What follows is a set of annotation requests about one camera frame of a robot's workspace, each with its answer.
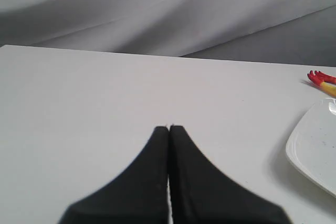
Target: red and yellow object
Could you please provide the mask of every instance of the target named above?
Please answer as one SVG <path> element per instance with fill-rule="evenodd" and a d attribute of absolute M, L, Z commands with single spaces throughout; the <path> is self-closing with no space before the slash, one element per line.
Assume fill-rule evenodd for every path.
<path fill-rule="evenodd" d="M 315 71 L 314 74 L 311 70 L 308 74 L 308 78 L 317 86 L 319 86 L 322 91 L 333 97 L 336 97 L 336 86 L 327 84 L 327 82 L 336 84 L 336 77 L 329 76 L 325 73 L 322 73 L 321 71 Z"/>

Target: speckled plate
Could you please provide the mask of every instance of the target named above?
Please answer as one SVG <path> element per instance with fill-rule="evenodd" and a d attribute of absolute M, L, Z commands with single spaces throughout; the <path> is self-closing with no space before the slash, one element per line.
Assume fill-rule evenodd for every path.
<path fill-rule="evenodd" d="M 308 110 L 286 153 L 299 172 L 336 197 L 336 99 L 325 98 Z"/>

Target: white plate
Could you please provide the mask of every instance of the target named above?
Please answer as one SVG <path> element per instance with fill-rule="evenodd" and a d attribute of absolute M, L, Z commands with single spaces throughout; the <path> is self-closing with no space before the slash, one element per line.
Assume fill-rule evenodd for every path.
<path fill-rule="evenodd" d="M 286 153 L 298 171 L 336 197 L 336 99 L 325 98 L 308 110 Z"/>

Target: white tabletop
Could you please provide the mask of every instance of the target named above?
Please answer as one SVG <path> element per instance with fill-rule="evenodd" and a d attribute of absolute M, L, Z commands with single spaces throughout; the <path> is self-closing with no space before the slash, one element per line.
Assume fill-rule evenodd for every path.
<path fill-rule="evenodd" d="M 336 198 L 299 174 L 285 143 L 336 68 L 0 48 L 0 223 L 56 223 L 137 155 L 156 125 L 185 126 L 226 175 L 295 224 L 336 222 Z"/>

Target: white square plate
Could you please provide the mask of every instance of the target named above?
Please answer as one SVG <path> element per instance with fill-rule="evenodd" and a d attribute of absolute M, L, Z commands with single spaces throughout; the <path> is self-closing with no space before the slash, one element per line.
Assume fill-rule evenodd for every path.
<path fill-rule="evenodd" d="M 336 99 L 325 98 L 308 110 L 286 153 L 298 171 L 336 197 Z"/>

